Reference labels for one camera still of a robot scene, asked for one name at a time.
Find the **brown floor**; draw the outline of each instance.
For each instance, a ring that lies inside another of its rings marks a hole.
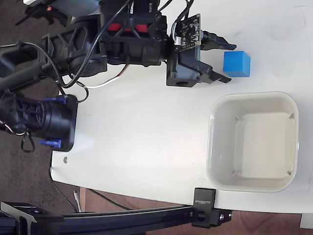
[[[149,209],[172,206],[173,204],[139,198],[103,193],[111,200],[132,209]],[[120,208],[101,197],[81,188],[82,209],[86,212],[116,212]],[[301,229],[300,214],[274,214],[235,211],[231,222],[218,228],[201,229],[190,224],[148,232],[149,235],[313,235],[313,230]]]

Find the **black bracket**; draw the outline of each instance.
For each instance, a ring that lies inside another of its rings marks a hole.
[[[64,27],[68,22],[68,16],[59,10],[50,6],[50,4],[54,3],[56,0],[47,0],[43,1],[35,6],[28,6],[25,10],[26,16],[18,21],[15,26],[18,26],[33,17],[35,19],[45,18],[50,24],[54,24],[54,18],[60,21],[60,24]]]
[[[64,218],[28,203],[1,202],[1,211],[16,220],[19,235],[58,235]]]
[[[215,189],[195,189],[192,226],[209,229],[231,221],[232,211],[214,208],[215,193]]]
[[[188,223],[201,228],[217,227],[230,221],[232,211],[214,208],[214,201],[214,189],[196,188],[193,206],[61,216],[27,203],[1,202],[1,211],[16,220],[19,235],[133,235]],[[0,228],[8,224],[4,220],[0,217]]]

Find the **black base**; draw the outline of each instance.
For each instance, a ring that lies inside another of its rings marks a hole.
[[[76,96],[69,94],[68,98],[74,101],[77,101]],[[71,128],[69,134],[66,138],[62,139],[62,148],[55,148],[53,147],[52,150],[59,151],[59,152],[68,152],[74,146],[74,139],[75,139],[75,127],[76,127],[76,118],[77,118],[77,107],[78,104],[74,102],[67,102],[67,108],[71,111]]]

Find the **white cable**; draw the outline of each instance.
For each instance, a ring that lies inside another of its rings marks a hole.
[[[119,77],[126,71],[126,69],[128,68],[128,66],[129,66],[129,65],[126,64],[126,65],[124,66],[124,68],[122,69],[122,71],[121,71],[117,76],[115,76],[115,77],[113,77],[113,78],[110,78],[109,80],[105,81],[104,83],[101,83],[101,84],[99,84],[99,85],[97,85],[97,86],[94,86],[94,87],[86,86],[86,88],[87,88],[87,89],[96,89],[96,88],[100,88],[100,87],[103,87],[103,86],[105,86],[105,85],[107,85],[107,84],[109,84],[109,83],[111,83],[111,82],[113,82],[113,81],[119,79]]]
[[[15,132],[12,130],[12,128],[11,128],[9,125],[7,125],[7,124],[5,124],[4,126],[5,126],[6,128],[8,128],[8,130],[9,130],[13,135],[22,136],[22,135],[25,134],[25,132],[23,132],[23,133],[15,133]]]

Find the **black cable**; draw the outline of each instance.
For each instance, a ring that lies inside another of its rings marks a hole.
[[[108,202],[110,202],[110,203],[116,205],[117,207],[123,208],[123,209],[125,209],[125,210],[127,210],[127,211],[131,211],[131,210],[132,210],[132,209],[129,209],[128,207],[122,206],[122,205],[120,205],[120,204],[118,204],[118,203],[116,203],[116,202],[110,200],[110,199],[107,198],[106,196],[103,196],[102,194],[98,193],[97,191],[95,191],[95,190],[93,190],[93,189],[90,189],[90,188],[89,188],[89,190],[90,190],[91,192],[97,194],[99,197],[102,197],[103,199],[107,200]]]
[[[126,0],[125,3],[122,5],[122,7],[111,17],[111,19],[100,29],[100,31],[98,32],[98,34],[96,35],[95,39],[93,40],[93,43],[91,44],[91,47],[80,67],[80,69],[78,70],[77,74],[73,77],[73,79],[65,84],[65,82],[63,81],[63,79],[61,78],[60,80],[60,85],[63,88],[70,88],[71,86],[73,86],[76,81],[80,78],[80,76],[83,74],[85,68],[87,67],[89,60],[91,58],[91,55],[98,43],[98,41],[100,40],[100,37],[102,36],[102,34],[107,30],[107,28],[112,24],[112,22],[114,21],[114,19],[128,6],[128,4],[131,2],[131,0]]]
[[[71,102],[76,103],[76,104],[80,104],[80,103],[83,103],[86,99],[88,99],[88,97],[89,97],[89,90],[88,90],[88,88],[87,88],[83,83],[81,83],[81,82],[79,82],[79,81],[76,81],[76,83],[77,83],[78,86],[80,86],[80,87],[82,87],[82,88],[85,89],[85,91],[86,91],[86,97],[85,97],[84,99],[82,99],[82,100],[79,100],[79,101],[72,101],[72,100],[71,100]]]
[[[168,0],[158,11],[164,10],[173,0]]]
[[[46,52],[44,49],[42,49],[41,46],[39,46],[38,44],[32,43],[32,42],[17,42],[17,43],[14,43],[14,44],[2,45],[2,46],[0,46],[0,48],[20,47],[20,46],[23,46],[23,45],[29,45],[29,46],[35,47],[37,50],[40,50],[45,55],[47,60],[50,62],[51,66],[53,67],[53,69],[54,69],[54,71],[56,73],[58,81],[60,81],[60,80],[63,81],[62,76],[60,74],[60,70],[56,66],[56,64],[54,63],[53,59],[50,57],[48,52]]]
[[[53,184],[53,186],[55,187],[55,189],[59,192],[59,194],[64,198],[64,200],[73,208],[73,210],[78,213],[78,210],[76,207],[74,207],[74,205],[67,199],[67,197],[65,197],[65,195],[59,190],[59,188],[56,186],[55,182],[53,181],[52,179],[52,176],[51,176],[51,167],[49,169],[49,177],[50,177],[50,180]]]
[[[189,14],[189,10],[192,6],[192,4],[194,3],[194,0],[190,0],[189,3],[187,4],[186,8],[180,13],[180,15],[177,17],[177,19],[175,20],[176,23],[178,23],[179,21],[181,21],[181,19],[186,16],[187,14]]]

